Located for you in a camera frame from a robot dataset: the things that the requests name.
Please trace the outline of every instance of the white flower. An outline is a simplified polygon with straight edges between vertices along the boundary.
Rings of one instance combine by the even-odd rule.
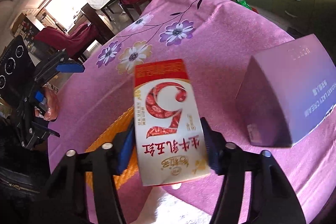
[[[150,15],[150,13],[145,14],[143,17],[140,17],[136,22],[133,22],[131,25],[129,25],[127,27],[127,31],[141,29],[144,25],[149,23],[153,17],[154,16]]]
[[[147,45],[146,43],[147,41],[138,41],[133,47],[125,49],[124,53],[119,56],[121,62],[116,68],[119,70],[119,74],[126,71],[131,74],[136,65],[142,64],[144,59],[151,56],[152,45]]]
[[[169,29],[165,31],[166,34],[170,35],[170,37],[168,37],[167,39],[167,42],[172,42],[177,37],[178,39],[186,38],[188,36],[187,32],[190,32],[192,29],[192,25],[183,27],[182,23],[178,23],[174,29]]]

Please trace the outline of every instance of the black bag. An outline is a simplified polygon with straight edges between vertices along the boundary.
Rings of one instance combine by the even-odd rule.
[[[14,213],[13,223],[26,223],[49,176],[47,153],[22,148],[10,118],[0,117],[0,218]]]

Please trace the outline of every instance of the zipper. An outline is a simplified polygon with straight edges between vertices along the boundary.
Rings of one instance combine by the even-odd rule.
[[[36,194],[39,194],[40,192],[38,191],[35,191],[35,190],[31,190],[31,189],[28,189],[28,188],[25,188],[25,187],[21,187],[20,185],[17,185],[17,184],[12,184],[2,178],[0,178],[0,181],[2,181],[3,183],[7,184],[8,186],[10,187],[14,187],[15,189],[17,190],[24,190],[24,191],[28,191],[28,192],[31,192],[31,193],[36,193]]]

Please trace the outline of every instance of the metal screw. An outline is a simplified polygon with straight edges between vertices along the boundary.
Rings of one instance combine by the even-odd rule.
[[[112,148],[112,146],[113,146],[113,144],[111,144],[111,143],[104,143],[104,144],[101,146],[101,148],[102,148],[102,149],[105,149],[105,150],[108,150],[108,149]]]
[[[71,150],[68,150],[65,155],[67,155],[68,157],[72,157],[74,155],[76,155],[76,151],[71,149]]]
[[[261,154],[267,158],[269,158],[272,154],[268,150],[262,150]]]
[[[228,149],[236,149],[237,146],[234,143],[229,142],[226,143],[225,147]]]

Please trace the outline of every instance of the flower stem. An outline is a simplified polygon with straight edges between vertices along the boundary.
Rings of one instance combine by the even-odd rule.
[[[155,27],[157,27],[157,26],[160,26],[160,28],[161,28],[163,24],[165,24],[165,23],[167,23],[167,22],[169,22],[169,21],[172,21],[172,20],[174,20],[175,18],[177,18],[177,17],[179,17],[179,16],[181,16],[180,20],[178,21],[178,22],[180,22],[181,19],[182,19],[182,16],[184,15],[184,13],[185,13],[186,11],[188,11],[188,10],[191,8],[191,6],[192,6],[196,1],[198,1],[198,0],[193,1],[193,2],[190,4],[189,8],[187,8],[187,9],[186,9],[184,12],[182,12],[180,15],[177,15],[176,17],[174,17],[174,18],[172,18],[172,19],[169,19],[169,20],[167,20],[166,22],[163,22],[163,23],[161,23],[161,24],[159,24],[159,25],[144,25],[144,26],[152,26],[152,27],[150,27],[150,28],[148,28],[148,29],[146,29],[146,30],[143,30],[143,31],[141,31],[141,32],[135,32],[135,33],[128,34],[128,35],[121,35],[121,36],[118,36],[118,37],[131,37],[131,36],[134,35],[134,34],[138,34],[138,33],[142,33],[142,32],[148,31],[148,30],[153,29],[153,28],[155,28]]]

